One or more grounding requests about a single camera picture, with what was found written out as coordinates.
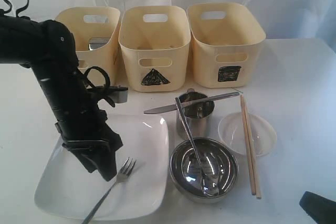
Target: black object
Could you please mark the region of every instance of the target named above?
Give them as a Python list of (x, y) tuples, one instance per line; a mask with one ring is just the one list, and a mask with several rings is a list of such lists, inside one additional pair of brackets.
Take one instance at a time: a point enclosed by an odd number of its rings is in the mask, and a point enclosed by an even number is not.
[[(122, 146), (120, 136), (107, 124), (107, 114), (98, 101), (113, 92), (127, 88), (110, 87), (107, 73), (98, 67), (85, 74), (78, 70), (78, 58), (72, 33), (54, 20), (31, 21), (18, 17), (27, 4), (16, 11), (16, 17), (5, 16), (12, 9), (0, 9), (0, 63), (17, 63), (31, 68), (57, 119), (56, 128), (63, 147), (72, 152), (88, 172), (98, 170), (109, 181), (117, 174), (115, 152)], [(103, 87), (95, 87), (87, 75), (91, 69), (105, 78)]]
[(318, 224), (336, 223), (336, 202), (306, 191), (300, 206)]
[(148, 74), (146, 74), (146, 76), (142, 79), (141, 85), (152, 86), (152, 85), (164, 85), (168, 83), (170, 83), (170, 81), (168, 81), (156, 69), (152, 68), (152, 70)]
[(241, 68), (241, 66), (221, 67), (218, 71), (218, 82), (236, 81)]

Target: square plate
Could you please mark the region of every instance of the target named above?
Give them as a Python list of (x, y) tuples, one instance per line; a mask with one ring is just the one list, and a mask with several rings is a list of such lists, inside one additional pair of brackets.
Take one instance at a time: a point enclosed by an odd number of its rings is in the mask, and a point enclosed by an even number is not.
[[(169, 136), (158, 115), (109, 115), (107, 124), (123, 141), (116, 152), (117, 168), (127, 157), (138, 161), (130, 178), (117, 184), (94, 220), (122, 220), (149, 215), (160, 206), (166, 187)], [(114, 183), (97, 171), (88, 173), (59, 139), (35, 191), (35, 204), (52, 215), (85, 219)]]

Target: white plate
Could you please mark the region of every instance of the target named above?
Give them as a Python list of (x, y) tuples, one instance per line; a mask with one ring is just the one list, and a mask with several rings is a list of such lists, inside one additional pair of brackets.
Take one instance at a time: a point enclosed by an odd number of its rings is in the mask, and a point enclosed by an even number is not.
[[(277, 141), (277, 133), (265, 119), (250, 114), (252, 138), (257, 156), (268, 154)], [(241, 113), (224, 117), (218, 125), (218, 134), (225, 146), (240, 155), (246, 155), (243, 120)]]
[[(116, 152), (118, 169), (127, 157), (138, 161), (128, 181), (116, 185), (94, 220), (131, 219), (151, 214), (160, 206), (166, 187), (169, 137), (158, 115), (109, 115), (107, 124), (123, 146)], [(35, 192), (35, 204), (52, 215), (84, 219), (112, 185), (97, 171), (92, 174), (59, 139)]]

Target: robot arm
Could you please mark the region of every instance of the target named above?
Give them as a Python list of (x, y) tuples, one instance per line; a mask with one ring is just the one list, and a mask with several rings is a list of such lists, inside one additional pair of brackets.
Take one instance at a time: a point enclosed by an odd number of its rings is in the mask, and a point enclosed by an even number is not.
[(108, 75), (93, 67), (106, 79), (104, 87), (95, 87), (87, 79), (90, 69), (85, 74), (78, 70), (74, 37), (62, 23), (34, 22), (18, 17), (18, 12), (17, 17), (9, 17), (5, 15), (9, 11), (0, 9), (0, 63), (32, 69), (57, 119), (63, 147), (88, 172), (97, 169), (109, 181), (117, 173), (115, 152), (122, 142), (107, 126), (106, 112), (99, 109), (98, 101), (106, 99), (114, 106), (111, 94), (127, 88), (110, 87)]

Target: white table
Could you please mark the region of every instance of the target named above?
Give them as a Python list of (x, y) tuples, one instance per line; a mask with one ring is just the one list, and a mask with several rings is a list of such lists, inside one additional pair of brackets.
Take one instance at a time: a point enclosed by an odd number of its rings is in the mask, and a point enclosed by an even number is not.
[[(127, 84), (121, 76), (120, 84)], [(55, 118), (31, 70), (0, 65), (0, 222), (80, 223), (51, 216), (34, 205), (34, 192), (58, 133)], [(183, 88), (168, 93), (129, 92), (114, 114), (141, 114), (144, 109), (173, 103), (187, 88), (215, 95), (232, 89), (205, 89), (189, 75)], [(153, 214), (113, 223), (314, 223), (299, 206), (306, 190), (336, 200), (336, 55), (318, 39), (268, 40), (251, 82), (240, 88), (250, 112), (273, 125), (278, 142), (259, 158), (262, 200), (250, 194), (246, 160), (238, 158), (235, 188), (220, 203), (188, 201), (167, 181), (161, 207)], [(240, 110), (239, 98), (218, 101), (217, 124)], [(170, 151), (181, 142), (175, 112), (163, 114), (170, 130)]]

